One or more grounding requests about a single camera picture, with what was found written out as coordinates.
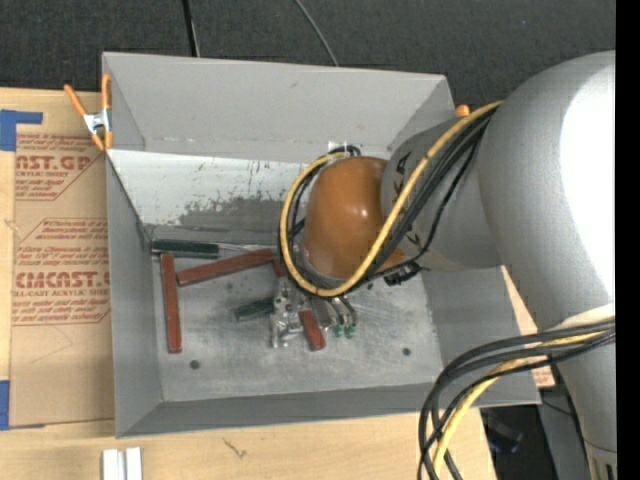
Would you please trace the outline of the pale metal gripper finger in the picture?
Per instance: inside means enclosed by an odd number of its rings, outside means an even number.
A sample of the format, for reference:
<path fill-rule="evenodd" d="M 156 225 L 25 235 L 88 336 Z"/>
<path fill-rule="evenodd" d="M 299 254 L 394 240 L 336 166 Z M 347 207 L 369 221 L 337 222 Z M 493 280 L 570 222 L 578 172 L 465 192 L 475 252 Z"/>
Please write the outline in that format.
<path fill-rule="evenodd" d="M 295 314 L 301 309 L 301 295 L 298 287 L 292 282 L 278 282 L 273 297 L 273 315 L 281 317 Z"/>
<path fill-rule="evenodd" d="M 298 315 L 272 315 L 270 326 L 271 345 L 274 349 L 287 347 L 290 339 L 303 332 Z"/>

